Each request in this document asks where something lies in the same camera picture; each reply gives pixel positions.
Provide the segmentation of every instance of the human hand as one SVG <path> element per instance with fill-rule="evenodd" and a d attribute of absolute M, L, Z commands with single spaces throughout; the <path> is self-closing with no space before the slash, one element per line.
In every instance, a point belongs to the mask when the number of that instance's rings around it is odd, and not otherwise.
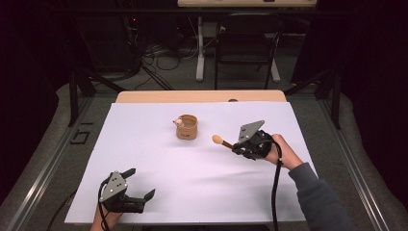
<path fill-rule="evenodd" d="M 274 141 L 276 141 L 282 150 L 282 167 L 292 170 L 295 167 L 303 164 L 302 160 L 294 153 L 292 148 L 288 145 L 282 135 L 274 134 L 272 135 Z M 278 150 L 276 144 L 272 146 L 272 149 L 269 151 L 268 155 L 265 157 L 265 160 L 277 164 L 278 162 Z"/>
<path fill-rule="evenodd" d="M 106 216 L 105 221 L 108 223 L 109 229 L 112 229 L 117 221 L 122 217 L 123 213 L 109 213 L 105 206 L 102 205 L 103 214 Z M 93 224 L 90 227 L 90 231 L 102 231 L 102 217 L 99 212 L 99 206 L 96 206 L 95 217 L 93 219 Z"/>

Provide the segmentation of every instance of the wooden stick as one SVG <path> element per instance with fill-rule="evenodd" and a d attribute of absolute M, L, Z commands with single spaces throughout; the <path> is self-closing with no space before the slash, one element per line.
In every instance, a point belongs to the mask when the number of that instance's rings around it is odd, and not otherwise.
<path fill-rule="evenodd" d="M 229 142 L 224 141 L 220 136 L 218 135 L 213 135 L 213 142 L 217 144 L 222 144 L 230 149 L 234 149 L 234 146 L 231 145 Z"/>

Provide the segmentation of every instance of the small wooden pot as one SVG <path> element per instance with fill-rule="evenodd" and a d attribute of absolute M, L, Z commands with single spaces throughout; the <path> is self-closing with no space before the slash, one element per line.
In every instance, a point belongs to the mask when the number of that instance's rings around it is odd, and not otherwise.
<path fill-rule="evenodd" d="M 197 118 L 194 115 L 181 115 L 180 117 L 183 124 L 177 127 L 177 138 L 181 140 L 194 140 L 197 137 Z"/>

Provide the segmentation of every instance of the white table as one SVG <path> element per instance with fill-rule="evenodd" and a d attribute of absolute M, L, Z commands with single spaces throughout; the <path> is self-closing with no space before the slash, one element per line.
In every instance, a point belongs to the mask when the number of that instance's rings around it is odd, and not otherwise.
<path fill-rule="evenodd" d="M 240 102 L 226 102 L 231 98 Z M 172 120 L 183 114 L 198 118 L 198 135 L 193 141 L 175 136 Z M 143 214 L 125 214 L 121 223 L 271 222 L 275 166 L 263 160 L 247 160 L 212 142 L 212 135 L 218 134 L 234 143 L 241 125 L 261 119 L 266 122 L 263 130 L 285 136 L 297 154 L 313 166 L 282 91 L 121 93 L 106 118 L 65 222 L 92 223 L 100 183 L 110 172 L 132 167 L 136 174 L 127 178 L 126 194 L 143 197 L 153 189 L 156 194 L 146 203 Z M 304 220 L 294 182 L 285 168 L 277 192 L 277 217 L 280 221 Z"/>
<path fill-rule="evenodd" d="M 260 7 L 260 8 L 282 8 L 282 7 L 302 7 L 313 8 L 317 0 L 275 0 L 274 2 L 264 2 L 263 0 L 178 0 L 177 4 L 182 8 L 239 8 L 239 7 Z M 203 47 L 203 21 L 198 17 L 198 60 L 195 79 L 197 82 L 204 80 L 205 51 Z M 271 67 L 273 82 L 279 83 L 280 77 L 273 60 Z"/>

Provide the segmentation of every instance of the gray sleeve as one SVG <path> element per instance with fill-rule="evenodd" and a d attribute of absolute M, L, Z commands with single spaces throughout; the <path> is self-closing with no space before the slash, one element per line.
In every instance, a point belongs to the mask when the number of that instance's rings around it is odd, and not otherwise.
<path fill-rule="evenodd" d="M 312 231 L 357 230 L 340 199 L 324 180 L 318 179 L 309 163 L 296 167 L 289 175 L 296 184 L 300 208 Z"/>

